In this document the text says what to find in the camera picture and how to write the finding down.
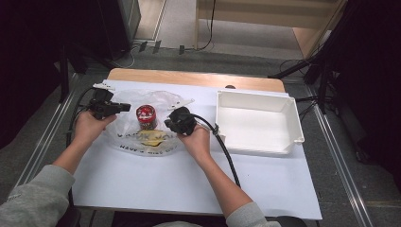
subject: white tray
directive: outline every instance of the white tray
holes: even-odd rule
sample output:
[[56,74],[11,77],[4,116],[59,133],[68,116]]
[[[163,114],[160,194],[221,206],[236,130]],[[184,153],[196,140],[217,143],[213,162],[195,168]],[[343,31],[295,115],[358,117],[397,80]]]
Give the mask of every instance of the white tray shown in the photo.
[[293,97],[218,91],[216,122],[232,153],[284,155],[305,140]]

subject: black equipment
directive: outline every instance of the black equipment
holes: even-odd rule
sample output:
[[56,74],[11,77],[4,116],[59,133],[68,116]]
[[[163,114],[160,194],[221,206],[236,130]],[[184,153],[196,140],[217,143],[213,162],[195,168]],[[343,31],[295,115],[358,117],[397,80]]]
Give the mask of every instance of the black equipment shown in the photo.
[[89,109],[95,112],[96,119],[100,120],[103,117],[119,114],[121,112],[128,112],[130,110],[130,104],[111,102],[110,100],[112,97],[113,93],[107,90],[95,90],[93,98],[89,101]]
[[270,78],[282,79],[310,65],[305,83],[321,78],[318,103],[323,114],[325,90],[331,83],[357,159],[383,166],[401,191],[401,118],[397,111],[401,98],[400,9],[398,2],[390,0],[348,1],[339,23],[315,56]]
[[190,114],[186,107],[180,107],[174,110],[169,116],[170,119],[165,120],[166,126],[179,134],[190,135],[197,125],[195,117]]

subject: white paper sheet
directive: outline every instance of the white paper sheet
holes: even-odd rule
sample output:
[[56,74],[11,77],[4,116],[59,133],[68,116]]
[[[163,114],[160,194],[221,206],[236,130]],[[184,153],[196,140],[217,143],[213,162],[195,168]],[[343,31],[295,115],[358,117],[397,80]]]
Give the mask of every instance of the white paper sheet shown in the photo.
[[[216,95],[220,88],[105,80],[116,91],[150,89],[194,98],[192,113],[215,122]],[[284,93],[247,91],[287,96]],[[210,184],[183,145],[165,157],[142,157],[113,148],[104,134],[83,157],[73,186],[76,206],[96,209],[161,211],[166,213],[221,214]],[[232,178],[216,138],[212,155]],[[285,158],[232,154],[245,192],[267,217],[294,216],[322,219],[310,178],[304,149],[295,146]]]

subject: person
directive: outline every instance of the person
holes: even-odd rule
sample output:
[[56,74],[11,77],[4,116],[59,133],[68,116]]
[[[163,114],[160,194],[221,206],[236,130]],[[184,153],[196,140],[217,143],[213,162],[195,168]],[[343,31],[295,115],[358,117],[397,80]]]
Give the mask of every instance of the person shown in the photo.
[[[67,194],[81,158],[115,119],[111,115],[97,120],[90,111],[80,113],[71,145],[52,165],[44,166],[30,183],[14,188],[0,206],[0,226],[56,226],[69,205]],[[228,226],[280,226],[276,221],[266,221],[256,203],[214,161],[208,130],[197,125],[190,136],[179,134],[178,137],[211,184]],[[177,221],[158,226],[199,225]]]

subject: black cable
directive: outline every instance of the black cable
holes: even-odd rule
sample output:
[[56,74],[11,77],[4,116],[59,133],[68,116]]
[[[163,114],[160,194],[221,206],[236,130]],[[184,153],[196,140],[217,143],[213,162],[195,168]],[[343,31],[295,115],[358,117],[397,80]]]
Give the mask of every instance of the black cable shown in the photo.
[[96,210],[92,212],[91,220],[89,221],[89,227],[92,227],[92,224],[94,223],[95,214]]
[[301,69],[298,69],[298,72],[300,72],[303,76],[306,74],[306,73],[304,73]]
[[128,65],[128,66],[123,66],[123,65],[121,65],[121,64],[119,64],[119,63],[117,63],[116,61],[118,61],[118,60],[114,60],[114,61],[112,61],[114,64],[116,64],[118,67],[120,67],[120,68],[130,68],[131,66],[133,66],[133,64],[135,63],[135,58],[133,57],[133,54],[132,54],[132,51],[134,50],[134,49],[136,49],[136,48],[138,48],[138,47],[140,47],[141,45],[140,44],[138,44],[138,45],[136,45],[136,46],[134,46],[131,50],[130,50],[130,56],[131,56],[131,58],[132,58],[132,61],[131,61],[131,63],[130,63],[130,65]]
[[303,122],[304,118],[306,115],[313,109],[314,106],[316,106],[318,102],[313,101],[312,104],[310,104],[306,109],[304,109],[301,113],[299,113],[299,116],[302,116],[300,119],[300,122]]
[[297,64],[289,67],[284,72],[281,71],[281,67],[283,66],[283,64],[286,63],[287,61],[296,61],[296,60],[283,61],[280,64],[280,67],[279,67],[280,72],[278,74],[268,75],[267,78],[269,78],[269,79],[283,79],[284,77],[286,77],[286,76],[288,76],[288,75],[290,75],[292,73],[295,73],[296,71],[300,71],[303,74],[301,69],[303,69],[303,68],[305,68],[307,66],[310,66],[310,65],[316,65],[316,63],[313,63],[313,61],[317,59],[317,55],[320,53],[319,51],[324,46],[324,44],[319,44],[318,47],[312,52],[312,54],[310,54],[310,57],[308,59],[298,60]]
[[[318,100],[318,99],[319,99],[318,96],[308,96],[308,97],[295,98],[295,102],[313,101],[313,100]],[[326,96],[324,101],[334,102],[334,99],[332,96]]]
[[130,48],[130,51],[124,51],[121,53],[121,56],[119,56],[118,58],[114,59],[114,60],[109,60],[108,63],[115,63],[116,61],[121,60],[127,53],[131,53],[133,49],[135,49],[136,47],[140,46],[141,44],[133,44],[132,47]]
[[210,20],[210,38],[209,41],[207,42],[206,46],[202,47],[202,48],[189,48],[189,49],[185,49],[185,50],[196,50],[196,51],[201,51],[203,49],[205,49],[210,42],[212,42],[212,37],[213,37],[213,21],[215,18],[215,8],[216,8],[216,0],[213,1],[213,9],[212,9],[212,19]]
[[[74,107],[73,115],[72,115],[71,120],[70,120],[70,126],[69,126],[68,132],[67,132],[67,134],[66,134],[66,142],[65,142],[65,144],[66,144],[67,147],[70,146],[70,144],[71,144],[71,137],[72,137],[72,133],[73,133],[73,128],[74,128],[75,119],[77,118],[78,114],[79,114],[81,111],[84,110],[84,109],[82,109],[82,110],[80,110],[80,111],[77,113],[77,109],[78,109],[78,107],[80,106],[80,102],[82,101],[82,99],[83,99],[83,97],[86,95],[86,93],[88,93],[90,90],[93,90],[93,89],[95,89],[95,88],[90,87],[90,88],[86,89],[86,90],[80,95],[80,97],[78,98],[77,104],[76,104],[76,106]],[[70,189],[70,191],[68,192],[68,201],[69,201],[70,207],[73,207],[73,206],[74,206],[74,199],[73,199],[73,193],[72,193],[72,190],[71,190],[71,189]]]
[[283,67],[283,65],[288,62],[288,61],[295,61],[295,60],[285,60],[283,62],[281,62],[280,66],[278,67],[278,70],[280,71],[280,73],[282,73],[283,71],[281,70],[281,67]]
[[238,187],[241,187],[241,184],[239,183],[238,176],[236,175],[236,171],[235,171],[233,160],[231,159],[230,153],[228,152],[227,148],[225,147],[224,142],[222,141],[221,137],[218,135],[218,125],[216,125],[216,127],[214,128],[207,120],[205,120],[201,116],[198,116],[198,115],[193,114],[193,113],[183,113],[183,114],[188,114],[188,115],[191,115],[191,116],[193,116],[195,118],[198,118],[199,120],[203,121],[207,125],[207,127],[209,127],[209,129],[212,131],[212,133],[218,139],[218,143],[221,145],[221,148],[223,149],[223,152],[224,152],[224,154],[225,154],[225,156],[227,158],[228,164],[230,165],[230,169],[233,172],[235,184],[238,185]]
[[80,106],[80,102],[82,101],[83,97],[84,97],[89,91],[94,90],[94,89],[95,89],[94,87],[90,87],[90,88],[86,89],[86,90],[80,95],[80,97],[78,98],[77,104],[76,104],[76,106],[74,107],[74,111],[73,111],[73,114],[72,114],[71,119],[70,119],[70,126],[69,126],[69,128],[68,128],[68,132],[67,132],[67,136],[66,136],[66,137],[67,137],[67,138],[66,138],[66,146],[67,146],[67,147],[70,146],[70,144],[71,144],[71,137],[72,137],[72,133],[73,133],[72,130],[73,130],[73,128],[74,128],[74,122],[75,122],[75,119],[77,118],[78,114],[80,113],[80,111],[79,111],[79,113],[76,113],[78,107]]
[[[207,30],[208,30],[209,32],[211,32],[210,26],[209,26],[209,20],[207,20],[207,19],[206,19],[206,25],[207,25]],[[213,45],[212,48],[209,49],[208,51],[212,51],[212,50],[215,48],[215,43],[212,42],[212,45]]]

